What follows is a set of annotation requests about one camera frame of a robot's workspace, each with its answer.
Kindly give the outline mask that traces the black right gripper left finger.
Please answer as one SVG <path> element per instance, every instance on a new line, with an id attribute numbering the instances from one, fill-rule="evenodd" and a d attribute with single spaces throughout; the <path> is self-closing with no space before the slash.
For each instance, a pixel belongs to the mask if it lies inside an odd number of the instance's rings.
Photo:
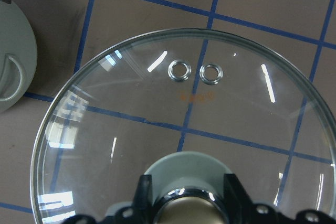
<path id="1" fill-rule="evenodd" d="M 142 219 L 151 219 L 153 206 L 152 175 L 141 175 L 133 197 L 132 208 Z"/>

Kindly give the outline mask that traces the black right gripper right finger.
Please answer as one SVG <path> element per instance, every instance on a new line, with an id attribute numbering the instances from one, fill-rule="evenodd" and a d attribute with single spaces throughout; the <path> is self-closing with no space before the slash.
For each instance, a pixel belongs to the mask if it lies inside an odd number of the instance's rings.
<path id="1" fill-rule="evenodd" d="M 250 216 L 253 202 L 235 174 L 224 174 L 223 202 L 228 216 Z"/>

